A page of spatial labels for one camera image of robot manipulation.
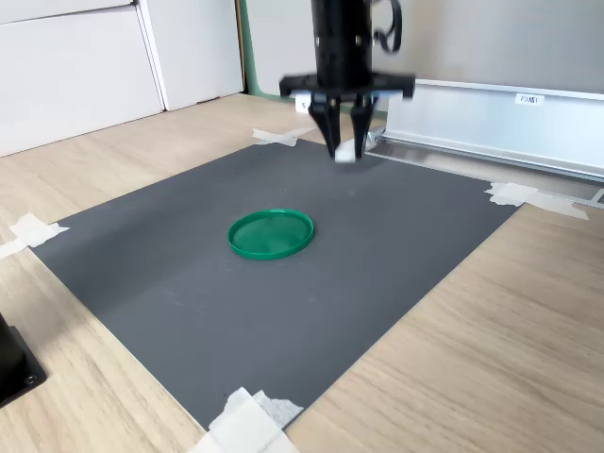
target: small white object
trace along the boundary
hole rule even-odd
[[[357,156],[355,154],[355,140],[352,139],[347,142],[340,143],[340,145],[336,148],[334,160],[336,163],[356,162]]]
[[[367,133],[365,137],[365,144],[363,152],[370,151],[378,146],[378,138],[384,132],[383,127],[372,129]],[[334,160],[337,163],[352,163],[357,161],[357,155],[355,154],[355,139],[350,139],[347,142],[340,143],[340,146],[336,148],[334,154]]]
[[[298,409],[295,414],[302,410],[287,400],[271,400],[264,392],[252,397],[242,387],[228,398],[223,413],[190,453],[297,453],[280,425],[291,419],[282,418],[278,424],[259,402],[280,415],[293,408]]]
[[[28,246],[37,247],[68,229],[57,223],[47,225],[35,215],[28,213],[10,227],[17,239],[0,245],[0,260],[14,255]]]
[[[298,113],[308,113],[310,101],[310,94],[297,94],[295,96],[295,111],[297,111]]]
[[[252,137],[260,139],[260,142],[256,144],[281,143],[286,146],[295,146],[298,142],[298,137],[311,132],[314,129],[316,129],[316,127],[304,127],[302,129],[290,130],[285,134],[274,134],[272,132],[266,132],[265,130],[253,129],[254,133],[252,134]]]
[[[540,193],[534,187],[522,186],[520,184],[503,184],[492,182],[491,189],[485,191],[492,195],[490,201],[497,205],[514,205],[520,206],[523,203],[540,208],[542,210],[550,210],[558,214],[576,217],[582,220],[589,220],[587,214],[575,208],[572,200],[565,200],[557,196]]]
[[[522,94],[521,92],[516,95],[516,104],[523,106],[535,106],[540,107],[545,102],[545,96],[542,94]]]

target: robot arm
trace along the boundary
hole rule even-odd
[[[279,83],[281,96],[310,92],[309,114],[321,130],[332,158],[340,145],[340,105],[352,103],[350,116],[355,135],[355,156],[362,157],[365,138],[379,95],[402,92],[413,97],[415,75],[372,72],[374,42],[389,54],[400,49],[402,12],[393,5],[393,24],[388,31],[371,31],[371,6],[376,0],[312,0],[317,73],[285,76]],[[392,48],[388,38],[394,34]]]

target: masking tape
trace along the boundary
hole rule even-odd
[[[596,203],[597,205],[604,205],[604,189],[600,189],[592,198],[592,203]]]
[[[57,223],[47,225],[35,215],[27,213],[10,227],[17,239],[0,245],[0,260],[26,247],[37,247],[68,229]]]
[[[282,429],[301,411],[291,401],[262,391],[252,397],[242,387],[190,453],[298,453]]]
[[[491,201],[497,205],[520,206],[523,203],[529,203],[542,210],[550,210],[558,214],[589,220],[587,214],[575,208],[571,200],[540,193],[533,187],[522,186],[520,184],[492,182],[491,186],[491,189],[485,192],[492,195]]]
[[[265,130],[253,129],[254,133],[252,137],[260,139],[260,142],[256,144],[270,144],[270,143],[281,143],[286,146],[295,146],[298,141],[298,137],[304,135],[316,127],[306,127],[302,129],[294,129],[286,132],[285,134],[273,134],[272,132],[266,132]]]

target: black cable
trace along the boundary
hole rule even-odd
[[[372,4],[375,4],[381,0],[372,0]],[[379,41],[381,48],[384,49],[384,52],[387,54],[395,54],[400,50],[400,44],[403,38],[403,11],[400,7],[400,2],[398,0],[390,0],[390,3],[393,6],[393,24],[390,26],[390,30],[388,33],[385,33],[383,30],[374,31],[374,40]],[[390,48],[388,46],[388,39],[394,33],[394,42],[393,47]]]

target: white cabinet door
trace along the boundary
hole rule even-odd
[[[130,3],[131,0],[1,0],[0,24]]]
[[[0,156],[161,111],[134,7],[0,25]]]
[[[233,0],[141,0],[168,110],[243,90]]]

